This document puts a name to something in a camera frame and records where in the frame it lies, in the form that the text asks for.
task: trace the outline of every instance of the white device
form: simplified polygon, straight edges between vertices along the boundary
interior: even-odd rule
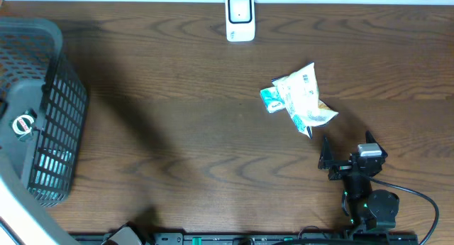
[[[230,42],[254,39],[254,0],[226,0],[226,36]]]

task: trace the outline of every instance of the wood grain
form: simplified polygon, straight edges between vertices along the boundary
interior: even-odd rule
[[[316,169],[321,136],[346,158],[369,129],[389,154],[377,178],[431,196],[429,243],[454,239],[454,7],[258,4],[255,40],[229,43],[222,4],[10,6],[61,27],[91,92],[72,195],[49,209],[67,231],[341,227],[342,184]],[[311,141],[258,94],[310,61],[340,113]],[[432,207],[398,194],[397,230],[422,239]]]

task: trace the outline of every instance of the crumpled plastic wrapper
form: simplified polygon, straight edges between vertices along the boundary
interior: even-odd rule
[[[312,127],[323,126],[338,115],[319,99],[314,63],[272,83],[274,87],[260,91],[268,112],[287,109],[298,131],[309,138]]]

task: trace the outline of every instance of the wooden table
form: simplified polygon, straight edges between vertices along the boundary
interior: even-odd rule
[[[377,178],[431,196],[430,243],[454,239],[454,7],[258,4],[255,40],[229,43],[223,4],[9,5],[61,27],[91,92],[72,195],[48,210],[67,231],[341,227],[321,137],[345,159],[369,129],[389,154]],[[259,91],[311,61],[340,114],[309,140]],[[432,206],[392,192],[397,230],[422,239]]]

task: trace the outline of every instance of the black plastic basket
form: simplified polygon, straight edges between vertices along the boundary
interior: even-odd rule
[[[61,49],[54,23],[0,18],[0,146],[45,207],[70,193],[88,106]]]

